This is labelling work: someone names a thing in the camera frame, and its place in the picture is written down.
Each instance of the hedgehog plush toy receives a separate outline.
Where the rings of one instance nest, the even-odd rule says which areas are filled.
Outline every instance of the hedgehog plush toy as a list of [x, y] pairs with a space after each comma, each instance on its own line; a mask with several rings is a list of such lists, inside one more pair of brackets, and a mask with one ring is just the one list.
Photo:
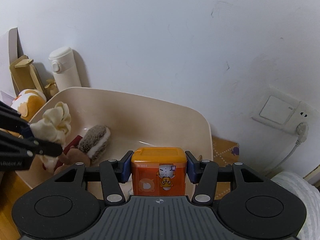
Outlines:
[[95, 125], [87, 131], [77, 148], [91, 159], [91, 163], [95, 163], [105, 153], [110, 135], [107, 126]]

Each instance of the gray grip surface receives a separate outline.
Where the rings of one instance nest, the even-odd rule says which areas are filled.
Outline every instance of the gray grip surface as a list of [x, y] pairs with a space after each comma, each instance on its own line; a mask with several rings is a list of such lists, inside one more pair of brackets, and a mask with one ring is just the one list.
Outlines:
[[[30, 240], [24, 236], [21, 240]], [[227, 230], [209, 207], [192, 205], [185, 196], [132, 196], [108, 207], [90, 229], [71, 240], [244, 240]]]

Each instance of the light switch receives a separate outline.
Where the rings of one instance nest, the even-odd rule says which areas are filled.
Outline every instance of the light switch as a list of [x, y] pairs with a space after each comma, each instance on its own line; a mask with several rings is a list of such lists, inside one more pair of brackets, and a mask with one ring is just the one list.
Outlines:
[[292, 114], [293, 109], [294, 106], [287, 102], [274, 96], [270, 96], [259, 115], [273, 122], [284, 124]]

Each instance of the white thermos bottle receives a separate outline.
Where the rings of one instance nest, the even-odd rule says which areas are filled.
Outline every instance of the white thermos bottle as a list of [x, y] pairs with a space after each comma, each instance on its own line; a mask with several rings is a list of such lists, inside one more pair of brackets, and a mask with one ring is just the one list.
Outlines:
[[75, 58], [70, 47], [54, 50], [50, 53], [49, 60], [59, 91], [69, 87], [81, 87]]

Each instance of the beige plastic basket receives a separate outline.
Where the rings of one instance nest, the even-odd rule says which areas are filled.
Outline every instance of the beige plastic basket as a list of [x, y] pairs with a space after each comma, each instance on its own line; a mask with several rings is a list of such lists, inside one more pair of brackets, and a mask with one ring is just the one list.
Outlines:
[[[42, 118], [45, 110], [59, 101], [67, 103], [71, 114], [71, 134], [67, 144], [77, 135], [84, 136], [96, 124], [105, 124], [111, 130], [107, 153], [100, 161], [121, 159], [128, 151], [142, 146], [181, 147], [198, 158], [213, 159], [210, 126], [197, 111], [161, 101], [122, 92], [91, 88], [69, 88], [50, 99], [33, 117], [32, 122]], [[34, 188], [51, 177], [43, 170], [36, 157], [28, 171], [17, 174]], [[186, 195], [191, 196], [194, 186], [186, 179]], [[121, 184], [124, 195], [131, 183]], [[90, 182], [88, 190], [103, 199], [100, 182]]]

